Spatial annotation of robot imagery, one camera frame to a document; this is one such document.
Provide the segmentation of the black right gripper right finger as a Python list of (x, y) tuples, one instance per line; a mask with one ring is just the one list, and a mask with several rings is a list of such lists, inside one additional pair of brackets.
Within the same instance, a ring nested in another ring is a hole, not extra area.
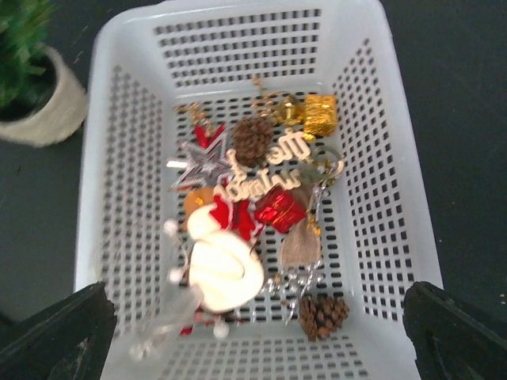
[(505, 379), (506, 322), (429, 282), (406, 292), (402, 317), (422, 379)]

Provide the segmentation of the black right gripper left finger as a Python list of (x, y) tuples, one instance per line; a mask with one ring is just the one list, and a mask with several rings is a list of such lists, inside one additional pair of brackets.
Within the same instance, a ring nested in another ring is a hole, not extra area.
[(1, 328), (2, 379), (99, 379), (117, 316), (105, 283), (93, 283)]

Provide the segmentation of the white ball string lights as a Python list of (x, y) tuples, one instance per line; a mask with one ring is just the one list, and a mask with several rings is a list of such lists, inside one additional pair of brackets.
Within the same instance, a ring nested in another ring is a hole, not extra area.
[(164, 289), (154, 303), (154, 310), (147, 315), (147, 320), (135, 335), (129, 355), (137, 363), (161, 359), (183, 330), (199, 322), (212, 323), (217, 339), (228, 337), (230, 332), (229, 325), (220, 315), (199, 310), (204, 300), (204, 292), (199, 286), (177, 286), (190, 269), (189, 249), (178, 230), (179, 223), (174, 219), (168, 219), (163, 224), (163, 232), (173, 243), (173, 252), (177, 256), (182, 255), (184, 263), (168, 271)]

